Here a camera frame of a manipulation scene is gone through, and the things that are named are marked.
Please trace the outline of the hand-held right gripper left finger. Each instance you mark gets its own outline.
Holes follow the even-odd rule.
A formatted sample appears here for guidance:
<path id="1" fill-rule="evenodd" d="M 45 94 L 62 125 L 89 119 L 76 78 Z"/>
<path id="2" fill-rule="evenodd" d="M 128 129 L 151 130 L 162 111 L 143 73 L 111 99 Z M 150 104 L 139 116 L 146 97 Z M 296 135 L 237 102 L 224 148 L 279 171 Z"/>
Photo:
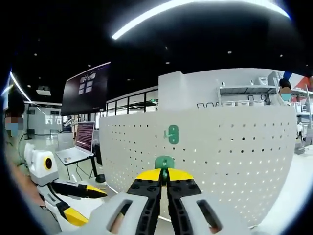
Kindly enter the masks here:
<path id="1" fill-rule="evenodd" d="M 127 192 L 95 209 L 84 235 L 153 235 L 160 215 L 161 169 L 139 174 Z"/>

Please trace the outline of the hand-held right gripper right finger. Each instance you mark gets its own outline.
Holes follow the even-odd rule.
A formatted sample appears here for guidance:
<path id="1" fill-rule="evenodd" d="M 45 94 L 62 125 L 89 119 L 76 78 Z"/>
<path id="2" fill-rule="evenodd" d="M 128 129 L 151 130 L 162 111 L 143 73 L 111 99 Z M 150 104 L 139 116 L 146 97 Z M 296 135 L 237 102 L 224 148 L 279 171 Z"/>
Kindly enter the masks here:
<path id="1" fill-rule="evenodd" d="M 201 192 L 193 177 L 167 170 L 168 211 L 176 235 L 250 235 L 239 213 L 217 198 Z"/>

